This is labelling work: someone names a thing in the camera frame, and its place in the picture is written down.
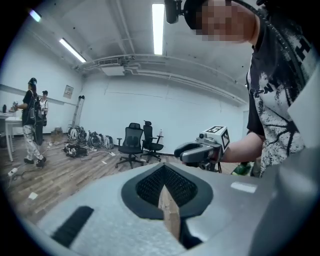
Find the ceiling light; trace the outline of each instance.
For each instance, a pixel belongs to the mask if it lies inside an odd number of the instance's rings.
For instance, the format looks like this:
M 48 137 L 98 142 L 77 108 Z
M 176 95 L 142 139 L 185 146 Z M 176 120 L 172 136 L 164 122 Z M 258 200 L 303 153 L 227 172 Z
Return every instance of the ceiling light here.
M 76 56 L 76 58 L 81 61 L 82 63 L 85 63 L 86 60 L 79 54 L 77 53 L 77 51 L 75 49 L 73 49 L 73 47 L 67 43 L 67 41 L 65 39 L 60 39 L 59 41 L 65 48 L 67 48 L 69 50 L 70 53 L 72 53 L 74 56 Z
M 164 37 L 164 17 L 165 5 L 152 5 L 152 22 L 153 22 L 153 47 L 154 54 L 162 55 L 163 37 Z
M 32 18 L 34 18 L 36 22 L 39 22 L 41 20 L 40 14 L 36 13 L 36 11 L 31 10 L 29 14 L 31 15 Z

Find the paper on floor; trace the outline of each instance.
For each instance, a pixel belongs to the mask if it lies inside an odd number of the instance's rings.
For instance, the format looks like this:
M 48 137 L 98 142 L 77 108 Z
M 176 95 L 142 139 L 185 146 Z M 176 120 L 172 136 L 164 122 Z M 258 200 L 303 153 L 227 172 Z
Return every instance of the paper on floor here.
M 32 200 L 35 200 L 37 198 L 38 194 L 31 192 L 31 194 L 29 195 L 29 198 Z

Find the person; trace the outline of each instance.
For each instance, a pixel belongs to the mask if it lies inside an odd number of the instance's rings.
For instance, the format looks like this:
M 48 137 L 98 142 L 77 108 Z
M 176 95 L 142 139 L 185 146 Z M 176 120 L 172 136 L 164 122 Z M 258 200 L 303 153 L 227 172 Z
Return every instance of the person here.
M 252 162 L 261 156 L 259 176 L 262 177 L 267 167 L 280 164 L 305 147 L 287 111 L 303 84 L 297 79 L 293 63 L 275 34 L 253 12 L 233 1 L 227 4 L 225 0 L 199 2 L 202 5 L 194 18 L 197 32 L 209 40 L 249 42 L 252 45 L 246 76 L 249 94 L 247 128 L 252 132 L 242 140 L 230 143 L 222 162 Z M 307 82 L 318 60 L 317 44 L 313 44 L 317 39 L 309 13 L 313 10 L 307 4 L 285 2 L 269 0 L 261 11 L 291 45 Z M 307 11 L 310 17 L 302 15 Z
M 40 99 L 40 106 L 41 106 L 41 114 L 43 119 L 43 126 L 47 125 L 47 114 L 48 114 L 48 91 L 44 90 L 42 92 L 42 98 Z
M 34 142 L 34 124 L 29 118 L 28 108 L 32 99 L 36 99 L 37 97 L 37 79 L 32 77 L 28 82 L 28 91 L 25 93 L 23 98 L 23 104 L 17 105 L 15 109 L 22 110 L 22 131 L 27 150 L 27 156 L 24 158 L 24 162 L 26 164 L 34 164 L 33 156 L 35 156 L 38 159 L 36 166 L 43 167 L 45 165 L 46 158 L 40 154 L 38 147 Z

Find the office chair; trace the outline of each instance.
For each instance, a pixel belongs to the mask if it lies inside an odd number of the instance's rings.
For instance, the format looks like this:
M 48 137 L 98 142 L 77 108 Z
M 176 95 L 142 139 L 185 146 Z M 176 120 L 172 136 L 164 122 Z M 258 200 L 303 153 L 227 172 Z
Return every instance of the office chair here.
M 140 124 L 132 122 L 129 124 L 129 127 L 125 128 L 125 138 L 122 146 L 120 145 L 120 141 L 122 140 L 122 138 L 117 138 L 119 145 L 118 151 L 124 154 L 128 154 L 129 156 L 120 157 L 120 162 L 116 163 L 115 168 L 118 168 L 118 164 L 122 164 L 125 162 L 130 163 L 131 169 L 133 169 L 132 162 L 139 163 L 142 166 L 144 165 L 144 162 L 137 160 L 137 156 L 135 155 L 143 153 L 140 142 L 143 132 L 144 131 L 140 128 Z
M 158 159 L 159 162 L 161 162 L 160 155 L 157 154 L 157 151 L 160 151 L 164 148 L 164 145 L 159 144 L 160 138 L 163 138 L 162 135 L 157 135 L 158 138 L 155 138 L 152 136 L 152 126 L 150 121 L 144 121 L 144 126 L 143 126 L 143 132 L 144 132 L 144 139 L 143 144 L 142 144 L 142 150 L 147 149 L 149 150 L 145 154 L 141 154 L 140 157 L 142 156 L 148 156 L 147 163 L 149 163 L 149 160 L 151 157 L 154 157 Z

